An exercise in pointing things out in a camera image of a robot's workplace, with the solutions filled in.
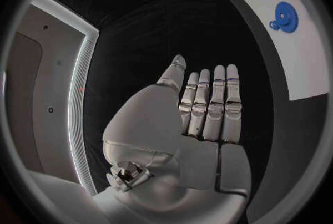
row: blue plastic gear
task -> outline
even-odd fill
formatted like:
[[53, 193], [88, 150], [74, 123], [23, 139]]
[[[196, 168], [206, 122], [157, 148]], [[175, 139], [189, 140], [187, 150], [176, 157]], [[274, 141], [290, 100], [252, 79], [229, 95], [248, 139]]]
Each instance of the blue plastic gear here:
[[295, 31], [298, 27], [298, 16], [295, 8], [287, 2], [280, 2], [275, 8], [275, 21], [270, 22], [270, 27], [274, 30], [280, 28], [286, 33]]

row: robotic hand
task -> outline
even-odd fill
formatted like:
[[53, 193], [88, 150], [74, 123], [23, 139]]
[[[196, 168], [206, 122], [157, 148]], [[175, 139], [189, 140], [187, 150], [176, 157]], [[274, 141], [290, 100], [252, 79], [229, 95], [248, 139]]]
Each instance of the robotic hand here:
[[[182, 219], [203, 204], [218, 210], [216, 217], [235, 219], [251, 187], [248, 158], [238, 145], [238, 70], [230, 64], [225, 77], [222, 65], [215, 68], [210, 101], [210, 72], [191, 73], [178, 106], [185, 68], [177, 55], [156, 84], [133, 95], [110, 121], [103, 134], [107, 178], [118, 199], [158, 223], [161, 208]], [[233, 205], [223, 213], [226, 200]]]

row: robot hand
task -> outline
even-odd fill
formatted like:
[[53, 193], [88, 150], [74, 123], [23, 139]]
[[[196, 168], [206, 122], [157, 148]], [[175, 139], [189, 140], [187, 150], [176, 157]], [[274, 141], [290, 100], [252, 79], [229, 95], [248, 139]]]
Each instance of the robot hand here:
[[240, 137], [237, 67], [191, 73], [178, 107], [186, 62], [177, 55], [156, 84], [133, 95], [103, 134], [111, 186], [128, 191], [167, 175], [168, 184], [247, 196], [251, 174]]

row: white panel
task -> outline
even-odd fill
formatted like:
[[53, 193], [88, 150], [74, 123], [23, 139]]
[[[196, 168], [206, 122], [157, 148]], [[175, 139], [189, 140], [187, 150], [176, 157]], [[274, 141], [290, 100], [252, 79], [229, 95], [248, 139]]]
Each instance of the white panel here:
[[[319, 32], [301, 0], [245, 0], [268, 31], [280, 56], [290, 100], [329, 92], [327, 63]], [[285, 1], [294, 6], [299, 25], [293, 33], [273, 30], [276, 5]]]

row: white robotic hand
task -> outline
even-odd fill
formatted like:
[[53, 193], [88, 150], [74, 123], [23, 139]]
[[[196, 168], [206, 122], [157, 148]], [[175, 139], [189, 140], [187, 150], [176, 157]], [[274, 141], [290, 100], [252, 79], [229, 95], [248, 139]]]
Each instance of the white robotic hand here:
[[112, 166], [107, 178], [121, 192], [163, 179], [177, 188], [247, 197], [250, 167], [237, 145], [237, 67], [229, 65], [226, 73], [222, 65], [215, 68], [209, 103], [210, 72], [191, 73], [178, 107], [185, 68], [177, 55], [156, 84], [133, 95], [110, 121], [103, 134], [104, 156]]

